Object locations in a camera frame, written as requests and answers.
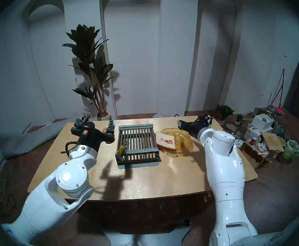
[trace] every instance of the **cutting board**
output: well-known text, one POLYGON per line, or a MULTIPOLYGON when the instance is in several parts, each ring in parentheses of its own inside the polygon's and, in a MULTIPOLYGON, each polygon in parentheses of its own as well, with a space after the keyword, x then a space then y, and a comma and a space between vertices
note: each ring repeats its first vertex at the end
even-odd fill
POLYGON ((269 150, 277 151, 277 152, 285 151, 276 134, 262 132, 262 136, 263 136, 265 143, 267 144, 269 150))

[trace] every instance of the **green plastic bag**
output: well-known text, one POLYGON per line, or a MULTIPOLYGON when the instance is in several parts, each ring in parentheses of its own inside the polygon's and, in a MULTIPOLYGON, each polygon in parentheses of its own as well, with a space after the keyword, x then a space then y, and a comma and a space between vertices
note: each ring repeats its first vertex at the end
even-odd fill
POLYGON ((299 156, 299 145, 295 140, 288 140, 285 146, 283 156, 285 159, 291 159, 294 156, 299 156))

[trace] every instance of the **plant pot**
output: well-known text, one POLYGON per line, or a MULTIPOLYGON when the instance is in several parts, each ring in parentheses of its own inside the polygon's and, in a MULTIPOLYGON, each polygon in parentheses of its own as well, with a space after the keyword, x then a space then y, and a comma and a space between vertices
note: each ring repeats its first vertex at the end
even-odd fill
POLYGON ((234 124, 235 124, 236 126, 239 126, 239 125, 241 124, 241 121, 238 120, 238 119, 236 119, 236 120, 234 121, 234 124))
POLYGON ((107 116, 99 117, 99 113, 96 115, 97 121, 109 121, 110 120, 110 113, 107 112, 107 116))

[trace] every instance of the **toast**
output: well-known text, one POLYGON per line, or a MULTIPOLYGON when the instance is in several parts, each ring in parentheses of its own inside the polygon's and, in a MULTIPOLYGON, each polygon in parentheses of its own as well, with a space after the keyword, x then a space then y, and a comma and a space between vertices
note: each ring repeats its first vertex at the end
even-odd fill
POLYGON ((156 145, 159 149, 176 151, 176 142, 174 136, 156 132, 156 145))

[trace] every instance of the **gray rack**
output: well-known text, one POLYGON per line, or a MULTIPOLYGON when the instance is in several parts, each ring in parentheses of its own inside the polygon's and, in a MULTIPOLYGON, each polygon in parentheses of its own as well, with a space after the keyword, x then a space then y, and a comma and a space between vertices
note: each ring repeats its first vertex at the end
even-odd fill
POLYGON ((115 155, 118 166, 147 162, 157 162, 147 166, 158 165, 159 149, 156 146, 153 124, 119 126, 117 151, 121 146, 124 146, 124 151, 121 155, 115 155))

